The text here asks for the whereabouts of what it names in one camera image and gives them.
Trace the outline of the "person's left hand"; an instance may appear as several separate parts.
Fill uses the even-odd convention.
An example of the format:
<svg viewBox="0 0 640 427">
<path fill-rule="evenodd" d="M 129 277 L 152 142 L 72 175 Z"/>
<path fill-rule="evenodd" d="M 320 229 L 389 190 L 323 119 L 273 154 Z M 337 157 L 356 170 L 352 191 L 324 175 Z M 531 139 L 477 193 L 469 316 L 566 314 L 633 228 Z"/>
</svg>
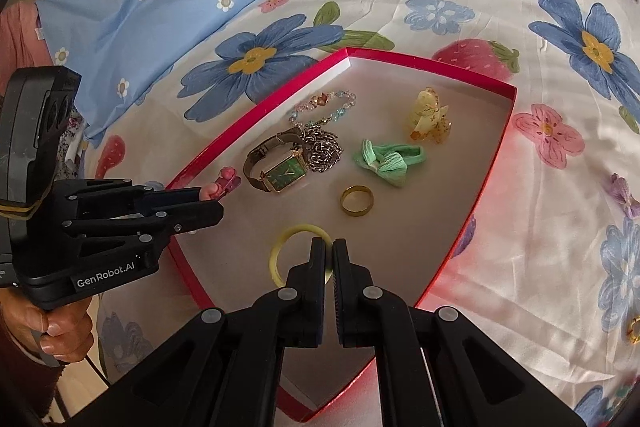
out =
<svg viewBox="0 0 640 427">
<path fill-rule="evenodd" d="M 93 346 L 92 298 L 50 312 L 31 303 L 15 288 L 1 289 L 1 315 L 9 332 L 32 353 L 43 352 L 58 361 L 75 363 Z"/>
</svg>

